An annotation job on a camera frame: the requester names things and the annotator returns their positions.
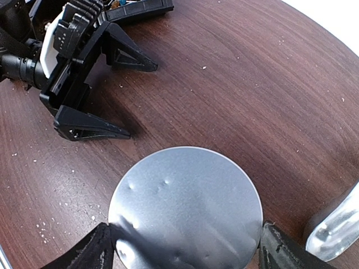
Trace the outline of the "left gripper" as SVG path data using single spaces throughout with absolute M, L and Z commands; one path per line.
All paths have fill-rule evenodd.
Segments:
M 85 80 L 101 54 L 105 54 L 106 63 L 113 68 L 142 72 L 154 72 L 158 68 L 119 25 L 105 21 L 92 28 L 73 58 L 57 56 L 58 64 L 40 93 L 40 100 L 55 117 L 54 129 L 66 140 L 131 138 L 127 130 L 79 111 L 88 94 Z

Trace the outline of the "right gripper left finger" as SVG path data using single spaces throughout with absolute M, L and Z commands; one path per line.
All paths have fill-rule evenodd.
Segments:
M 114 248 L 110 227 L 101 222 L 76 245 L 42 269 L 103 268 L 112 269 Z

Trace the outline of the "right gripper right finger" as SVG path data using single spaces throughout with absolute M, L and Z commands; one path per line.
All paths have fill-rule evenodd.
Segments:
M 302 248 L 272 222 L 265 222 L 259 244 L 259 267 L 264 269 L 335 269 Z

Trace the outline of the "metal scoop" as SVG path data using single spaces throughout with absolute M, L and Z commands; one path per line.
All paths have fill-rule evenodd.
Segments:
M 329 262 L 358 240 L 358 183 L 314 214 L 303 232 L 305 250 Z

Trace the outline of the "black three-compartment candy tray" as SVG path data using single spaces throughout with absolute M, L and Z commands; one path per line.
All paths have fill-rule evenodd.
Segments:
M 124 5 L 105 11 L 105 15 L 110 22 L 123 23 L 160 16 L 173 10 L 173 1 L 129 1 Z

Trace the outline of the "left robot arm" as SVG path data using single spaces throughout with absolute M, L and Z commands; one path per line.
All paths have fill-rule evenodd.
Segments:
M 69 141 L 131 137 L 127 130 L 81 110 L 91 89 L 86 78 L 101 54 L 110 66 L 157 69 L 119 25 L 99 22 L 103 10 L 102 1 L 68 1 L 45 38 L 36 40 L 26 3 L 1 2 L 1 79 L 39 89 L 54 129 Z

